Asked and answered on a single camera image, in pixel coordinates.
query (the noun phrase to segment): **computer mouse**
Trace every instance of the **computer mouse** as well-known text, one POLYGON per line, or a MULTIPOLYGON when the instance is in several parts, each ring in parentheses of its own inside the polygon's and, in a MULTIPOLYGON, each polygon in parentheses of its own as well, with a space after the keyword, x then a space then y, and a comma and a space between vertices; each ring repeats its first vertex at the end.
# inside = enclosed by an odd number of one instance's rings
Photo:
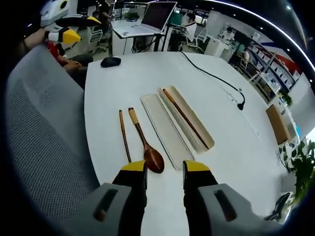
POLYGON ((122 60, 120 58, 105 58, 100 63, 100 66, 103 68, 108 68, 108 67, 120 65, 121 62, 122 60))

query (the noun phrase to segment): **wooden chopstick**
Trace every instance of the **wooden chopstick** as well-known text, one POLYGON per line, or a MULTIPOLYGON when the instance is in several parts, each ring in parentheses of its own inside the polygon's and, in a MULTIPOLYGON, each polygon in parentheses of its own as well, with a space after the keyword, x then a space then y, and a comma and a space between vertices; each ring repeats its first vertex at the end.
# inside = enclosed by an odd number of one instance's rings
POLYGON ((119 110, 119 119, 120 119, 120 126, 122 128, 122 133, 123 133, 123 139, 124 139, 124 144, 125 144, 125 149, 126 149, 126 153, 127 153, 127 158, 129 163, 131 162, 131 158, 130 158, 130 153, 129 153, 129 149, 128 149, 128 144, 127 144, 127 138, 126 138, 126 132, 125 132, 125 125, 124 125, 124 118, 123 118, 123 111, 119 110))
POLYGON ((182 115, 182 117, 184 118, 184 120, 187 122, 187 124, 191 127, 191 129, 195 132, 195 134, 197 135, 198 139, 201 140, 202 144, 207 148, 208 146, 206 145, 205 141, 203 141, 202 137, 200 136, 200 134, 198 133, 198 131, 195 129, 195 127, 192 125, 192 123, 190 122, 190 120, 187 118, 187 116, 184 114, 184 112, 182 111, 182 109, 177 105, 177 103, 175 102, 175 100, 173 99, 173 97, 166 91, 166 89, 163 89, 163 92, 165 93, 165 95, 167 96, 167 98, 171 101, 171 103, 173 103, 173 105, 175 106, 175 108, 177 109, 177 111, 182 115))

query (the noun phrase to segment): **ceiling light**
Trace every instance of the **ceiling light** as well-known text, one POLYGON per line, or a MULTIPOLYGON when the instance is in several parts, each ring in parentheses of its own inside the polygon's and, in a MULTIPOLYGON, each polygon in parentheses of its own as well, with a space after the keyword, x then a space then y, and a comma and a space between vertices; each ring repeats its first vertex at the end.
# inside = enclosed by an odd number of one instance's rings
POLYGON ((312 70, 315 72, 315 66, 313 65, 312 61, 309 59, 309 57, 306 55, 306 53, 303 51, 303 49, 300 47, 300 45, 298 45, 286 32, 284 32, 281 28, 279 28, 277 25, 275 25, 274 23, 272 23, 271 21, 268 21, 267 19, 263 18, 262 16, 249 11, 245 8, 242 8, 240 6, 236 6, 227 2, 223 2, 223 1, 218 1, 218 0, 207 0, 207 1, 212 1, 212 2, 216 2, 216 3, 220 3, 220 4, 224 4, 224 5, 228 5, 228 6, 232 6, 235 8, 238 8, 242 11, 245 11, 249 14, 252 14, 256 17, 258 17, 259 19, 263 20, 264 22, 268 23, 269 25, 271 25, 273 28, 275 28, 276 30, 278 30, 280 33, 282 33, 287 39, 289 39, 291 41, 291 43, 294 44, 294 46, 302 53, 302 55, 304 56, 304 58, 307 60, 307 62, 309 63, 309 65, 311 66, 312 70))

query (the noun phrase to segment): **wooden spoon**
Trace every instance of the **wooden spoon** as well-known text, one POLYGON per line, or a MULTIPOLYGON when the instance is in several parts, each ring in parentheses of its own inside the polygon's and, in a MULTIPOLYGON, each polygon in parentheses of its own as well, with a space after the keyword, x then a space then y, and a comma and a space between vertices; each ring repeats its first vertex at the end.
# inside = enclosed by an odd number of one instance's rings
POLYGON ((144 159, 146 160, 146 164, 148 168, 155 172, 155 173, 162 173, 164 170, 164 160, 161 154, 155 150, 153 147, 151 147, 146 138, 144 137, 144 134, 142 132, 142 129, 140 127, 140 123, 138 121, 136 112, 134 111, 133 107, 130 107, 128 109, 129 115, 131 117, 131 120, 136 127, 138 134, 140 136, 140 139, 144 146, 144 159))

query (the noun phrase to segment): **white round table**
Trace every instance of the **white round table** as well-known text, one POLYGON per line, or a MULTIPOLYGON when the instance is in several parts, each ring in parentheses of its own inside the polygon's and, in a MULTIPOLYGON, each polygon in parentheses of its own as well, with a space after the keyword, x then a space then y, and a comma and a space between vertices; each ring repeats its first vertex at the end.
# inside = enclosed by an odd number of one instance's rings
POLYGON ((100 184, 111 183, 128 163, 119 121, 123 111, 132 161, 142 160, 143 145, 128 114, 134 107, 148 142, 164 157, 165 170, 148 170, 148 203, 141 234, 146 236, 189 235, 183 204, 183 174, 176 171, 140 102, 159 87, 174 85, 215 141, 195 160, 207 165, 219 183, 227 183, 247 198, 253 211, 268 215, 280 193, 277 142, 266 115, 267 105, 255 89, 224 60, 189 54, 199 67, 241 88, 246 97, 240 111, 227 93, 242 97, 230 87, 194 68, 180 53, 157 52, 122 56, 121 65, 101 68, 89 64, 85 86, 85 122, 90 154, 100 184))

